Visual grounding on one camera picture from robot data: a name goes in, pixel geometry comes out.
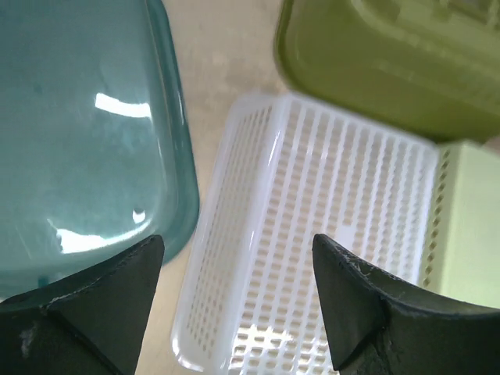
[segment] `light green basket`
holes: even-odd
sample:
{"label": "light green basket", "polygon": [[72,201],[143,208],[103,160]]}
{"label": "light green basket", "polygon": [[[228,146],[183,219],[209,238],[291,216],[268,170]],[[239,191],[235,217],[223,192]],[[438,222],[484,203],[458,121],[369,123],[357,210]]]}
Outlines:
{"label": "light green basket", "polygon": [[500,308],[500,157],[471,142],[441,146],[420,285]]}

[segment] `basket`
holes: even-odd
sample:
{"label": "basket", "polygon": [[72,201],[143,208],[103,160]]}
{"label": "basket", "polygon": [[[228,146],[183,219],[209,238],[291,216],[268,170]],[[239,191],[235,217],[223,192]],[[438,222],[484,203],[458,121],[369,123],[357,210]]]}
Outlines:
{"label": "basket", "polygon": [[438,157],[429,141],[302,96],[239,100],[177,307],[179,362],[211,374],[334,373],[313,235],[416,283]]}
{"label": "basket", "polygon": [[500,309],[500,157],[463,142],[441,146],[420,285]]}

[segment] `white plastic basket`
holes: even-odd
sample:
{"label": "white plastic basket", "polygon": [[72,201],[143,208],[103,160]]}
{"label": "white plastic basket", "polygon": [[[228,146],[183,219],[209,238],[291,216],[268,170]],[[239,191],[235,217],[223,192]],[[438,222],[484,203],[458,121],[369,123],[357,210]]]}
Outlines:
{"label": "white plastic basket", "polygon": [[334,373],[313,235],[416,283],[437,162],[428,141],[302,96],[238,101],[177,307],[179,362],[210,374]]}

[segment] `teal plastic bin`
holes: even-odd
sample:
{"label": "teal plastic bin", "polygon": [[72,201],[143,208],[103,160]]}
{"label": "teal plastic bin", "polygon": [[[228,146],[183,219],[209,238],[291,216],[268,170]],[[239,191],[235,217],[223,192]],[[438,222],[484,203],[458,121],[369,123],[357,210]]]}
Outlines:
{"label": "teal plastic bin", "polygon": [[19,0],[0,19],[0,300],[150,234],[172,259],[199,197],[161,0]]}

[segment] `beige tabletop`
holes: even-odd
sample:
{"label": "beige tabletop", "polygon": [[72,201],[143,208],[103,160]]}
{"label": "beige tabletop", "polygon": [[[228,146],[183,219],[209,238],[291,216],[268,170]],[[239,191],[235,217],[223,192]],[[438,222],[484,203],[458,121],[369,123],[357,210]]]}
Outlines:
{"label": "beige tabletop", "polygon": [[[247,91],[284,90],[273,62],[280,0],[163,0],[170,17],[202,203],[229,108]],[[188,264],[188,245],[163,267],[142,345],[138,375],[188,374],[170,330]]]}

